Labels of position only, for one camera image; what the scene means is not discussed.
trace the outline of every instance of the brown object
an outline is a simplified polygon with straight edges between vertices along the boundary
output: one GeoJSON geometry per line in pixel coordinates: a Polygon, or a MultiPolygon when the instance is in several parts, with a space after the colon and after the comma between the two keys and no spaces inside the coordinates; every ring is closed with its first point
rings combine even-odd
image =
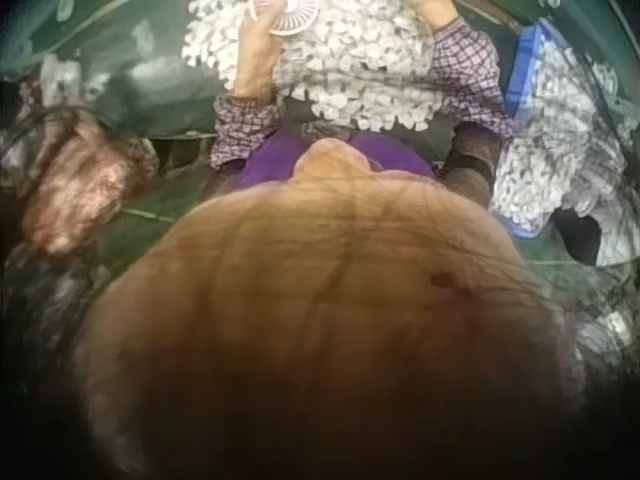
{"type": "Polygon", "coordinates": [[[111,143],[87,112],[45,124],[45,140],[28,172],[22,229],[36,248],[67,255],[111,221],[156,171],[157,158],[138,139],[111,143]]]}

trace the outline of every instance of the hand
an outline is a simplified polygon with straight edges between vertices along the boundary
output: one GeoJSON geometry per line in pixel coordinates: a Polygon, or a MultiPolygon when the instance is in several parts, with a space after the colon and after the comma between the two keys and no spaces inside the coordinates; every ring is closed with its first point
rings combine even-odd
{"type": "Polygon", "coordinates": [[[446,27],[459,16],[453,0],[409,0],[409,3],[434,32],[446,27]]]}
{"type": "Polygon", "coordinates": [[[271,95],[273,70],[280,60],[282,39],[270,30],[285,7],[285,0],[274,0],[257,20],[247,13],[240,27],[236,97],[266,100],[271,95]]]}

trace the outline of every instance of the white flowers pile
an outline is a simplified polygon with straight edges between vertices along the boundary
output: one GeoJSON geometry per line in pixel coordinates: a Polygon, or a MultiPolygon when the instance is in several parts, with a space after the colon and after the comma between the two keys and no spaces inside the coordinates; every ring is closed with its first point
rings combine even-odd
{"type": "MultiPolygon", "coordinates": [[[[320,0],[314,24],[287,38],[275,72],[285,95],[308,99],[336,125],[390,130],[396,122],[426,130],[444,94],[429,90],[433,36],[403,0],[320,0]]],[[[194,0],[182,57],[217,68],[230,90],[246,1],[194,0]]]]}
{"type": "Polygon", "coordinates": [[[543,41],[519,132],[497,171],[492,209],[538,233],[558,208],[591,213],[615,195],[625,161],[570,49],[543,41]]]}

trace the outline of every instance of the purple top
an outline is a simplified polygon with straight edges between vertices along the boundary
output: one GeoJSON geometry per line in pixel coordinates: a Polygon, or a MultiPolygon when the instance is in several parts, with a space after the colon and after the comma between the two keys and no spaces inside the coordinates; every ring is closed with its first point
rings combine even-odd
{"type": "MultiPolygon", "coordinates": [[[[462,18],[435,35],[436,47],[425,83],[445,93],[442,112],[460,122],[477,123],[500,138],[512,136],[498,85],[498,55],[491,39],[462,18]]],[[[309,145],[284,121],[280,99],[274,103],[220,96],[215,103],[218,139],[211,164],[246,159],[238,187],[291,177],[309,145]]],[[[431,167],[409,147],[388,136],[361,132],[349,144],[385,170],[405,170],[434,177],[431,167]]]]}

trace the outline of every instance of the fingers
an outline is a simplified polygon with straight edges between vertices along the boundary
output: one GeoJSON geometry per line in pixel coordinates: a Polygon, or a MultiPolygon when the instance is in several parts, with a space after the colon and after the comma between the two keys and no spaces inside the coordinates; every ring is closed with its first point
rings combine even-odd
{"type": "Polygon", "coordinates": [[[268,8],[260,12],[256,23],[265,30],[271,30],[273,24],[276,23],[276,20],[284,12],[286,7],[287,0],[273,0],[268,8]]]}

